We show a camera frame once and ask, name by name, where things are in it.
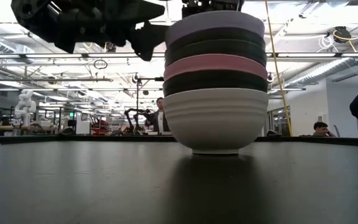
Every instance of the red object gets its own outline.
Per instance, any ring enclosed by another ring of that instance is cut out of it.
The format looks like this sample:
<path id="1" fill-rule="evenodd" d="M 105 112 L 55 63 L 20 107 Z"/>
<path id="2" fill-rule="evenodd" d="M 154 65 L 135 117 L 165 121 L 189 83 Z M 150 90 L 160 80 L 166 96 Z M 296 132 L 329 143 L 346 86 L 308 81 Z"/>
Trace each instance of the red object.
<path id="1" fill-rule="evenodd" d="M 109 133 L 109 123 L 99 119 L 93 119 L 91 130 L 93 136 L 106 135 Z"/>

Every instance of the pipe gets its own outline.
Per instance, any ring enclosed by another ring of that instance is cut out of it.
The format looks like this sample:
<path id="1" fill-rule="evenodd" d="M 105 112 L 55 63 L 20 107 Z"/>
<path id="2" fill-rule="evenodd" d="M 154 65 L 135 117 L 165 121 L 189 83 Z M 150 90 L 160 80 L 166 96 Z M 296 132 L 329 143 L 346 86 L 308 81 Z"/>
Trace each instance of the pipe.
<path id="1" fill-rule="evenodd" d="M 110 78 L 62 78 L 62 79 L 53 79 L 53 78 L 44 78 L 44 79 L 10 79 L 3 78 L 0 79 L 0 82 L 112 82 L 113 79 Z"/>
<path id="2" fill-rule="evenodd" d="M 328 63 L 320 63 L 301 72 L 298 76 L 289 80 L 285 84 L 285 87 L 291 87 L 297 84 L 307 85 L 309 83 L 317 82 L 322 78 L 334 75 L 335 73 L 341 72 L 357 64 L 358 61 L 350 57 L 341 58 Z"/>

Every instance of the cable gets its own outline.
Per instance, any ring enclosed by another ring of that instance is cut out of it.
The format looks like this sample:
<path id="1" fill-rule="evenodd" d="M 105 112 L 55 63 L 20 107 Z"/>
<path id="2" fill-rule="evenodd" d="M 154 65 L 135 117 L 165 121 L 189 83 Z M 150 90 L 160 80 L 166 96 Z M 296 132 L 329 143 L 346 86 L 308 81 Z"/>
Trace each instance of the cable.
<path id="1" fill-rule="evenodd" d="M 341 40 L 349 40 L 349 41 L 350 41 L 350 40 L 357 40 L 357 39 L 358 39 L 358 37 L 355 37 L 355 38 L 344 38 L 344 37 L 340 37 L 340 36 L 337 36 L 337 35 L 336 35 L 336 32 L 337 32 L 336 30 L 333 32 L 333 36 L 336 37 L 336 38 L 338 38 L 338 39 L 341 39 Z"/>
<path id="2" fill-rule="evenodd" d="M 267 0 L 265 0 L 265 7 L 266 7 L 267 22 L 268 22 L 268 28 L 269 28 L 269 32 L 270 32 L 270 40 L 271 40 L 271 43 L 272 43 L 273 58 L 274 58 L 274 65 L 275 65 L 275 69 L 276 69 L 277 79 L 278 79 L 278 85 L 280 87 L 281 96 L 283 97 L 284 112 L 285 112 L 285 117 L 286 117 L 287 123 L 288 123 L 288 129 L 290 131 L 290 136 L 292 137 L 292 127 L 291 127 L 290 116 L 288 115 L 287 101 L 285 99 L 285 93 L 284 93 L 284 90 L 283 90 L 283 84 L 281 83 L 280 73 L 278 72 L 278 67 L 277 67 L 277 57 L 276 57 L 276 52 L 275 52 L 275 47 L 274 47 L 272 24 L 270 22 L 269 6 L 267 4 Z"/>
<path id="3" fill-rule="evenodd" d="M 86 44 L 86 43 L 82 43 L 87 49 L 90 49 L 91 47 L 92 47 L 92 44 L 93 43 L 91 43 L 89 46 Z"/>

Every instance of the black table surface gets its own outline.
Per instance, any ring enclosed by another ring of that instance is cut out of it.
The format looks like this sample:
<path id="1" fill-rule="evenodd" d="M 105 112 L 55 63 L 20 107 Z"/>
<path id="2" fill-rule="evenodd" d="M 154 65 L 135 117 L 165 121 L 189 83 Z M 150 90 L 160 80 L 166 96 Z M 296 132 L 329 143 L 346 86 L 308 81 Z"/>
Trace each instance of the black table surface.
<path id="1" fill-rule="evenodd" d="M 358 147 L 256 142 L 0 146 L 0 223 L 358 224 Z"/>

